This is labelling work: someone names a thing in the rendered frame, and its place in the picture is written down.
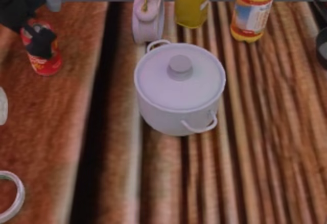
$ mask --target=pot rim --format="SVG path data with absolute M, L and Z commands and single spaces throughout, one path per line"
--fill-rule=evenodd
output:
M 191 46 L 192 48 L 196 48 L 201 52 L 206 52 L 207 54 L 209 54 L 213 59 L 216 59 L 217 61 L 215 62 L 217 68 L 219 69 L 219 72 L 222 76 L 222 84 L 219 88 L 219 92 L 217 92 L 217 94 L 210 99 L 208 102 L 206 102 L 205 104 L 203 104 L 202 106 L 198 107 L 198 108 L 192 108 L 192 109 L 171 109 L 171 108 L 166 108 L 163 106 L 160 106 L 154 102 L 152 102 L 151 100 L 149 100 L 142 92 L 142 89 L 140 88 L 140 85 L 138 83 L 138 79 L 137 79 L 137 74 L 138 74 L 138 70 L 141 68 L 142 64 L 146 61 L 147 55 L 150 52 L 158 52 L 158 51 L 162 51 L 163 48 L 170 48 L 171 45 L 179 45 L 179 46 Z M 170 43 L 170 44 L 166 44 L 166 45 L 162 45 L 159 46 L 153 50 L 151 50 L 150 52 L 146 53 L 137 63 L 136 68 L 134 70 L 134 85 L 136 87 L 136 91 L 138 93 L 138 95 L 140 95 L 142 97 L 143 100 L 145 100 L 149 105 L 164 111 L 164 112 L 170 112 L 170 113 L 175 113 L 175 114 L 186 114 L 186 113 L 192 113 L 192 112 L 197 112 L 200 110 L 204 110 L 205 108 L 207 108 L 208 106 L 210 106 L 212 103 L 214 103 L 215 101 L 218 101 L 221 94 L 223 93 L 224 89 L 225 89 L 225 85 L 226 85 L 226 72 L 225 69 L 223 67 L 223 65 L 221 64 L 221 62 L 219 61 L 219 59 L 214 56 L 214 54 L 212 54 L 211 52 L 209 52 L 208 50 L 201 48 L 197 45 L 194 44 L 188 44 L 188 43 Z

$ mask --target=brown striped surface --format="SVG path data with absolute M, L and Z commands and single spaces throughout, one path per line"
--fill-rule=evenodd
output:
M 22 45 L 0 27 L 0 86 L 9 100 L 0 127 L 0 170 L 17 174 L 26 200 L 12 224 L 67 223 L 90 95 L 101 51 L 107 3 L 65 3 L 61 12 L 40 9 L 58 34 L 64 65 L 53 77 L 37 75 Z M 0 212 L 15 197 L 0 181 Z
M 206 48 L 227 73 L 219 125 L 183 138 L 152 130 L 138 114 L 132 75 L 145 45 L 131 37 L 132 4 L 119 7 L 94 223 L 323 224 L 327 74 L 315 58 L 309 5 L 274 4 L 264 37 L 246 44 L 229 33 L 232 4 L 212 3 L 204 26 L 188 30 L 166 3 L 163 38 Z

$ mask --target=yellow bottle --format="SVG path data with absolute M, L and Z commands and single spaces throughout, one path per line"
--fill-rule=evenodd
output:
M 232 36 L 248 43 L 260 39 L 268 20 L 273 0 L 236 0 L 230 25 Z
M 209 0 L 175 0 L 175 21 L 187 28 L 198 28 L 207 20 Z

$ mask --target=can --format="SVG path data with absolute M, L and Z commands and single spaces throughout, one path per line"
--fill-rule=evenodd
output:
M 37 32 L 39 32 L 42 28 L 47 28 L 54 32 L 52 26 L 45 21 L 31 19 L 28 24 Z M 31 43 L 32 36 L 24 28 L 21 28 L 20 35 L 24 46 Z M 52 57 L 50 59 L 32 56 L 31 54 L 27 53 L 34 71 L 41 76 L 54 75 L 62 66 L 62 56 L 58 47 L 57 39 L 52 42 L 51 49 Z

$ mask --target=white handle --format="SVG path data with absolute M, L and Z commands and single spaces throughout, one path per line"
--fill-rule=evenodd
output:
M 151 48 L 156 45 L 156 44 L 171 44 L 170 41 L 168 40 L 165 40 L 165 39 L 159 39 L 159 40 L 156 40 L 156 41 L 153 41 L 151 42 L 148 47 L 147 47 L 147 53 L 151 50 Z
M 18 176 L 9 171 L 0 171 L 1 179 L 13 181 L 17 186 L 17 195 L 14 203 L 4 213 L 0 213 L 0 223 L 5 223 L 20 211 L 25 201 L 25 188 Z
M 214 119 L 214 122 L 213 122 L 213 124 L 211 125 L 211 126 L 208 126 L 208 127 L 206 127 L 206 128 L 203 128 L 203 129 L 196 129 L 196 128 L 192 128 L 185 120 L 182 120 L 181 121 L 181 123 L 189 130 L 189 131 L 192 131 L 193 133 L 197 133 L 197 134 L 199 134 L 199 133 L 203 133 L 203 132 L 207 132 L 207 131 L 210 131 L 210 130 L 212 130 L 214 127 L 216 127 L 217 126 L 217 124 L 218 124 L 218 120 L 217 120 L 217 117 L 216 117 L 216 115 L 215 115 L 215 113 L 212 111 L 212 110 L 210 110 L 210 114 L 211 114 L 211 116 L 213 117 L 213 119 Z

